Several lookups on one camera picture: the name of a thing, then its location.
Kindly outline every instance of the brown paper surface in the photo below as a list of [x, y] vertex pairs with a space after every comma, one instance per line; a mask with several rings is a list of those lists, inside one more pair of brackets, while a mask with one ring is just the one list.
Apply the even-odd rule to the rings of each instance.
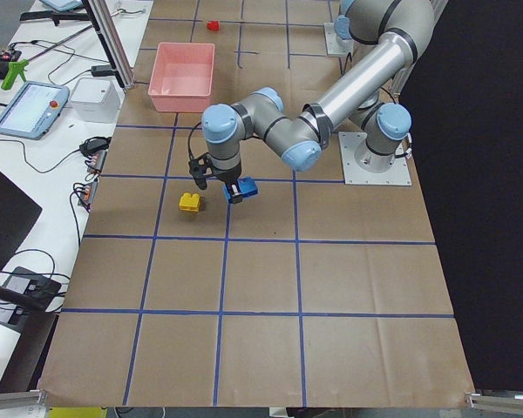
[[[250, 139], [260, 194], [230, 207], [187, 173], [200, 114], [147, 96], [159, 42], [213, 43], [213, 103], [270, 85], [295, 116], [340, 77], [323, 37], [338, 7], [155, 2], [40, 381], [52, 406], [463, 406], [472, 381], [412, 162], [412, 187], [356, 187], [336, 135], [297, 174]], [[184, 192], [200, 212], [180, 211]]]

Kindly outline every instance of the aluminum frame pole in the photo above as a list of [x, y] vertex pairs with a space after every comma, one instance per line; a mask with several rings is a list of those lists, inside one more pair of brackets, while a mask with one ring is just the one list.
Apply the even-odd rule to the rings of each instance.
[[97, 32], [99, 41], [103, 45], [119, 86], [125, 90], [132, 89], [135, 86], [135, 75], [124, 52], [122, 42], [120, 42], [119, 34], [112, 21], [106, 1], [82, 0], [82, 3], [89, 15], [89, 20]]

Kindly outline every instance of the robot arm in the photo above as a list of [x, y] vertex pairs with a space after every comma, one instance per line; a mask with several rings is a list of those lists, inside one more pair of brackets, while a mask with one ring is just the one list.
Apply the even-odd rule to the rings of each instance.
[[[363, 129], [377, 131], [377, 148], [395, 151], [396, 138], [404, 137], [407, 128], [392, 126], [391, 121], [401, 120], [401, 125], [406, 125], [406, 115], [399, 109], [377, 111], [382, 105], [377, 91], [424, 53], [434, 27], [430, 1], [343, 0], [341, 10], [350, 20], [350, 35], [375, 47], [316, 103], [305, 105], [297, 118], [282, 113], [281, 99], [268, 87], [236, 104], [207, 108], [201, 123], [208, 153], [190, 161], [190, 173], [200, 188], [207, 187], [206, 177], [216, 177], [225, 183], [230, 203], [241, 201], [240, 141], [254, 136], [293, 170], [308, 170], [327, 147], [332, 131], [349, 117], [364, 125]], [[382, 153], [369, 148], [377, 155]]]

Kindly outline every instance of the black monitor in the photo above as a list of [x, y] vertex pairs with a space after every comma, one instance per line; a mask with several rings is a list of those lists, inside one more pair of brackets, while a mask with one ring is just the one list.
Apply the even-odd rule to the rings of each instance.
[[[0, 172], [0, 271], [16, 253], [42, 212], [19, 187]], [[0, 322], [20, 329], [24, 310], [44, 311], [57, 294], [60, 283], [20, 266], [0, 286]]]
[[0, 270], [27, 237], [41, 212], [41, 206], [0, 172]]

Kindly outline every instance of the yellow block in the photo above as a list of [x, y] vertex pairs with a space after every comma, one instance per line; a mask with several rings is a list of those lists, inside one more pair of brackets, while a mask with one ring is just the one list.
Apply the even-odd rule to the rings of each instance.
[[181, 211], [199, 212], [200, 211], [200, 195], [198, 193], [190, 194], [184, 193], [180, 197], [178, 207]]
[[49, 418], [106, 418], [106, 409], [51, 408]]

